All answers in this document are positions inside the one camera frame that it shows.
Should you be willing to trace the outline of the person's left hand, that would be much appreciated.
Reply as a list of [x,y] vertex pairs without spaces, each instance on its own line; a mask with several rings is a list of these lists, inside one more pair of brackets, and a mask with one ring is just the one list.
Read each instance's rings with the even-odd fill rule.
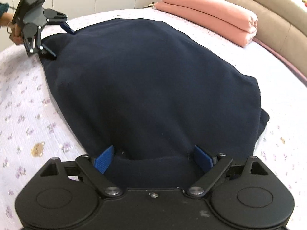
[[9,31],[9,38],[12,42],[14,42],[16,45],[23,44],[23,39],[21,36],[21,28],[17,24],[12,24],[13,14],[6,13],[6,17],[8,22],[6,23],[7,29],[10,29]]

